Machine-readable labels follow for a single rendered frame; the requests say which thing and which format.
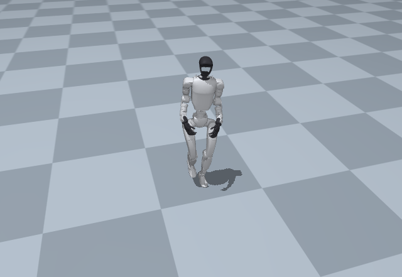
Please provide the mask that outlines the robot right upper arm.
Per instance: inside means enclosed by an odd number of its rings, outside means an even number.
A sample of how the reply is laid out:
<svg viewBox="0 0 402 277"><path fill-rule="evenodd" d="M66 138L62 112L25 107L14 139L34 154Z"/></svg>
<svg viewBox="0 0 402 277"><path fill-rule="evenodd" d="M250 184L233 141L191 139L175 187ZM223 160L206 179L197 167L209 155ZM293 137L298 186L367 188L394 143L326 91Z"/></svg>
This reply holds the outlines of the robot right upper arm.
<svg viewBox="0 0 402 277"><path fill-rule="evenodd" d="M189 103L190 96L188 96L188 95L189 95L192 84L193 84L193 78L186 77L183 79L183 88L182 88L183 100L182 100L182 102Z"/></svg>

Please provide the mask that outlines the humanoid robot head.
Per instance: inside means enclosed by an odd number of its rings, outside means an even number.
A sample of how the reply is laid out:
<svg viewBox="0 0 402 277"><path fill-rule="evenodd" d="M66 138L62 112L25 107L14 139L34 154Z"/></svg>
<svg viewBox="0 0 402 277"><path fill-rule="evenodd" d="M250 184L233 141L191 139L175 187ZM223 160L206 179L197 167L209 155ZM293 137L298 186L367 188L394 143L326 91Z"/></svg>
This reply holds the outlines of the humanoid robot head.
<svg viewBox="0 0 402 277"><path fill-rule="evenodd" d="M201 72L200 75L202 76L202 78L200 78L200 77L199 78L201 80L208 80L209 78L207 78L207 77L211 73L212 67L213 67L212 59L210 57L206 57L206 56L202 57L199 60L199 66L200 66L200 72ZM201 69L202 67L210 67L210 71L209 72L202 71L202 69Z"/></svg>

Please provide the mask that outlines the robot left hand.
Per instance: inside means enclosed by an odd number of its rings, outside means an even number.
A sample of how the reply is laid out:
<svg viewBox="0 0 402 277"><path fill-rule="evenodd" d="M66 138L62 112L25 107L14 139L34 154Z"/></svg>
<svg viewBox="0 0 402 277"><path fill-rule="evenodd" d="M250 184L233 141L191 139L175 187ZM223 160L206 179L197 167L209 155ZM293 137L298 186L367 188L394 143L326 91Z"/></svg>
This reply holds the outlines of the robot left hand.
<svg viewBox="0 0 402 277"><path fill-rule="evenodd" d="M215 126L211 128L211 129L214 128L214 130L211 133L209 133L209 134L212 134L212 135L210 135L211 138L215 138L217 136L221 125L222 124L220 123L220 118L217 118L216 122L215 122Z"/></svg>

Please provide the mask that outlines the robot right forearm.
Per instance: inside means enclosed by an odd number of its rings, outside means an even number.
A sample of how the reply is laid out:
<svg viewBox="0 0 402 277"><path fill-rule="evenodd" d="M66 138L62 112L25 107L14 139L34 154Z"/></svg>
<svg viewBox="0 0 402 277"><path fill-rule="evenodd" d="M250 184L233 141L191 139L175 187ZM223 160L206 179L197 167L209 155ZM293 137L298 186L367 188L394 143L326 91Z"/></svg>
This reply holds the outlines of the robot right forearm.
<svg viewBox="0 0 402 277"><path fill-rule="evenodd" d="M183 100L183 96L182 96L182 100ZM180 109L180 121L184 122L183 116L187 117L188 104L183 103L182 100L181 100L181 109Z"/></svg>

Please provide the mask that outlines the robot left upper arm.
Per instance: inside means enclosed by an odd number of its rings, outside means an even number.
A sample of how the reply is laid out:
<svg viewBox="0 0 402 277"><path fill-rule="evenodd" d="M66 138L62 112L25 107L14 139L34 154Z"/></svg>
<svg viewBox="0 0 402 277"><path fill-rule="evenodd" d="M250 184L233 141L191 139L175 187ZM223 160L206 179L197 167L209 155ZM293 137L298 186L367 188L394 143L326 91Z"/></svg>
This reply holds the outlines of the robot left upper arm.
<svg viewBox="0 0 402 277"><path fill-rule="evenodd" d="M220 97L223 92L224 83L223 83L222 79L215 79L215 82L216 82L216 88L215 88L215 96L214 96L213 105L219 106L219 105L221 105Z"/></svg>

